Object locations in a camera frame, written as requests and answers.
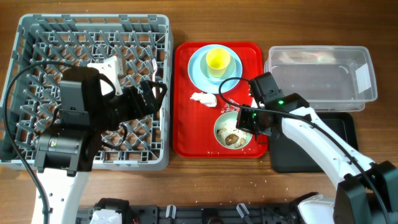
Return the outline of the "white plastic fork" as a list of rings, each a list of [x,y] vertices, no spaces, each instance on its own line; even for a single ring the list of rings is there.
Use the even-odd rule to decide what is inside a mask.
[[[152,81],[156,83],[157,82],[156,76],[157,76],[157,72],[158,72],[158,66],[157,66],[157,62],[156,62],[155,58],[153,58],[151,60],[151,64],[152,64]],[[156,87],[152,88],[152,92],[153,92],[155,98],[157,98],[158,95],[160,94],[160,90],[158,90]],[[162,130],[161,112],[162,112],[162,110],[159,110],[158,113],[157,113],[157,116],[158,116],[158,119],[159,119],[159,129],[160,130]]]

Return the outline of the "white napkin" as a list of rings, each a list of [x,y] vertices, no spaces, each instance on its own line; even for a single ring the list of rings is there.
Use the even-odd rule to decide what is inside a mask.
[[[209,108],[214,108],[217,106],[216,96],[211,93],[193,93],[190,99],[199,101],[201,104]]]

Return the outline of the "green food bowl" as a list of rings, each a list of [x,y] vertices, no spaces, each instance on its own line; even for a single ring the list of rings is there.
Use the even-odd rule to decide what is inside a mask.
[[[217,140],[217,137],[216,137],[216,129],[217,129],[217,127],[220,125],[220,123],[221,122],[223,122],[223,121],[226,121],[226,120],[229,120],[229,119],[232,119],[232,120],[235,120],[236,121],[236,124],[237,124],[237,122],[238,122],[238,120],[237,120],[237,118],[238,118],[238,112],[237,111],[232,111],[232,112],[227,112],[227,113],[223,113],[217,120],[216,120],[216,122],[215,122],[215,125],[214,125],[214,135],[215,135],[215,139]],[[244,146],[246,146],[246,145],[248,145],[249,144],[249,142],[251,141],[251,139],[252,139],[252,134],[250,134],[250,133],[248,133],[249,134],[249,137],[248,137],[248,140],[246,141],[246,143],[245,143],[245,145]]]

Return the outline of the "light blue plate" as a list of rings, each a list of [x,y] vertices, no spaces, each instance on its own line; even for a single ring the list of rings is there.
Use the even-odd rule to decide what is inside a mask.
[[[224,45],[219,45],[219,44],[210,44],[206,45],[204,47],[199,48],[196,50],[193,55],[190,57],[189,62],[188,62],[188,76],[191,80],[191,82],[201,91],[206,92],[206,93],[212,93],[212,94],[218,94],[219,93],[219,86],[221,83],[212,83],[209,80],[205,78],[203,73],[200,70],[200,60],[202,56],[205,53],[208,53],[209,50],[214,49],[214,48],[224,48],[226,49],[230,56],[232,56],[235,60],[236,64],[236,69],[235,73],[230,76],[231,77],[236,77],[236,78],[241,78],[243,74],[243,66],[240,58],[238,55],[231,50],[230,48],[224,46]]]

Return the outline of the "red snack wrapper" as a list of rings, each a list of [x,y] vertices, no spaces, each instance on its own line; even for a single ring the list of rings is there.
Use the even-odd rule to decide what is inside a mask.
[[[239,107],[226,103],[221,109],[222,114],[232,111],[239,111]]]

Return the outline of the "rice and mushroom leftovers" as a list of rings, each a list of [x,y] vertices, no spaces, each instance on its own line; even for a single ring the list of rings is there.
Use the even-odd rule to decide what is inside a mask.
[[[243,147],[248,140],[249,134],[236,127],[236,121],[229,119],[220,123],[216,129],[217,140],[229,149]]]

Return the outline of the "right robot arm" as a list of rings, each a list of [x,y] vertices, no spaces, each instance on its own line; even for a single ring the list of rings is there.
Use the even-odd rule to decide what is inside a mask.
[[[397,167],[376,163],[329,128],[304,98],[285,96],[271,73],[248,80],[256,105],[242,105],[237,128],[255,136],[278,131],[298,144],[335,186],[297,205],[304,223],[397,223]]]

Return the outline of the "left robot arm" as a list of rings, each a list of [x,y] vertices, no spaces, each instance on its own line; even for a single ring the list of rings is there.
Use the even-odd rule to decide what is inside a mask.
[[[126,121],[158,112],[167,92],[164,83],[144,80],[121,95],[101,91],[112,85],[99,70],[76,67],[65,70],[59,84],[61,105],[52,123],[35,145],[34,165],[44,192],[37,193],[32,223],[73,223],[97,152],[105,145],[102,134],[126,129]]]

